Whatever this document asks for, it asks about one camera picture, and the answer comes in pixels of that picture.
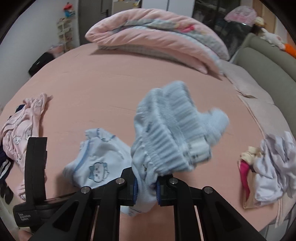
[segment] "mattress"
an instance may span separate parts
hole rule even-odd
[[[62,176],[64,166],[79,153],[84,131],[104,128],[132,145],[133,117],[138,103],[152,88],[174,80],[184,81],[199,111],[222,109],[230,124],[213,147],[213,158],[192,172],[175,173],[188,185],[212,186],[248,222],[261,230],[276,217],[277,203],[258,209],[242,207],[242,185],[237,167],[240,153],[259,146],[260,129],[232,84],[224,77],[204,75],[166,60],[119,50],[98,50],[95,44],[80,46],[53,60],[35,74],[6,105],[3,125],[23,99],[44,92],[53,95],[41,119],[40,136],[48,137],[47,198],[76,191]],[[12,190],[23,175],[14,165],[7,183]],[[174,240],[173,207],[154,206],[145,214],[120,216],[121,240]]]

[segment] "toy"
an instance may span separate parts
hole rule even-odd
[[[75,10],[73,8],[73,4],[67,2],[66,6],[64,7],[64,12],[65,12],[66,18],[75,15]]]
[[[290,44],[285,44],[285,51],[296,58],[296,49],[294,49]]]
[[[285,45],[282,43],[282,38],[276,34],[269,33],[265,28],[261,29],[264,33],[261,37],[272,45],[279,47],[281,50],[285,50]]]

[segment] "gray upholstered headboard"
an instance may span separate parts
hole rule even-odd
[[[270,94],[296,137],[296,59],[251,33],[234,64],[248,71]]]

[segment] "door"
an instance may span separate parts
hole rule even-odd
[[[97,22],[111,15],[112,0],[79,0],[78,24],[80,45],[89,43],[86,32]]]

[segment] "metal screw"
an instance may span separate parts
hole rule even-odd
[[[205,191],[205,193],[210,194],[210,193],[213,192],[213,188],[211,188],[211,187],[205,187],[204,191]]]
[[[178,179],[172,177],[172,178],[169,180],[169,182],[170,182],[171,184],[177,184],[177,183],[178,183]]]
[[[116,181],[117,184],[123,184],[124,183],[124,179],[121,178],[121,177],[117,178],[115,181]]]
[[[82,193],[88,193],[90,190],[91,190],[91,189],[90,189],[90,187],[88,187],[88,186],[85,186],[85,187],[82,187],[82,188],[81,188],[81,192],[82,192]]]

